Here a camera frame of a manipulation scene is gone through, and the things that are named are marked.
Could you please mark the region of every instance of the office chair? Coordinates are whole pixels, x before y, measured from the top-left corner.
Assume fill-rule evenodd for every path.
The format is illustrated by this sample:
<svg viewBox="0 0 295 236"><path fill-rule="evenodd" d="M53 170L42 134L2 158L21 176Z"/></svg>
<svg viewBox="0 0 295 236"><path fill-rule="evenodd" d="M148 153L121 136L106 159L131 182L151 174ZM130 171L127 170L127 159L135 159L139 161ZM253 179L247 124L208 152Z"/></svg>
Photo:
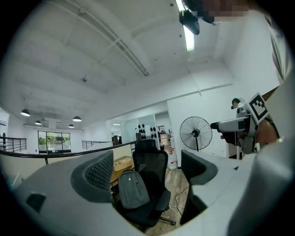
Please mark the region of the office chair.
<svg viewBox="0 0 295 236"><path fill-rule="evenodd" d="M154 227L160 219L175 225L175 221L161 217L169 209L171 196L165 187L168 154L157 149L155 140L142 140L135 145L133 161L135 171L147 187L150 202L136 209L124 209L119 201L117 211L128 221L143 227Z"/></svg>

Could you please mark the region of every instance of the standing fan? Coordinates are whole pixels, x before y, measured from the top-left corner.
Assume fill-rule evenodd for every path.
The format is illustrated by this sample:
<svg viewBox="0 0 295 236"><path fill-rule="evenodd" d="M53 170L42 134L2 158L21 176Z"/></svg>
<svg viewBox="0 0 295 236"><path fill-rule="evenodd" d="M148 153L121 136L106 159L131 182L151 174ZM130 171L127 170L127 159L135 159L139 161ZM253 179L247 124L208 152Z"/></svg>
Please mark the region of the standing fan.
<svg viewBox="0 0 295 236"><path fill-rule="evenodd" d="M180 137L184 145L193 150L201 150L212 140L212 129L201 117L187 118L180 126Z"/></svg>

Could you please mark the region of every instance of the ceiling light fixture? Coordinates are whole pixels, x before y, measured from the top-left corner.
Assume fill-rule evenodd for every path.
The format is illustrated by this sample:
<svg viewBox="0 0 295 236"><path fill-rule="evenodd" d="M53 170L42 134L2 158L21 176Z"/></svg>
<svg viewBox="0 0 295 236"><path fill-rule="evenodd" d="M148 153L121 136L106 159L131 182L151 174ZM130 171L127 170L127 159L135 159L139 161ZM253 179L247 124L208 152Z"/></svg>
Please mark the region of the ceiling light fixture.
<svg viewBox="0 0 295 236"><path fill-rule="evenodd" d="M28 111L27 109L23 109L22 112L21 112L21 114L22 114L23 116L27 116L27 117L30 116L30 113L29 113L29 111Z"/></svg>
<svg viewBox="0 0 295 236"><path fill-rule="evenodd" d="M179 11L184 11L187 8L183 6L182 0L175 0L178 6ZM185 26L183 26L185 41L186 41L186 50L192 51L195 49L195 36L194 34Z"/></svg>
<svg viewBox="0 0 295 236"><path fill-rule="evenodd" d="M75 116L75 117L73 118L73 121L80 122L80 121L82 121L82 119L81 119L79 116Z"/></svg>

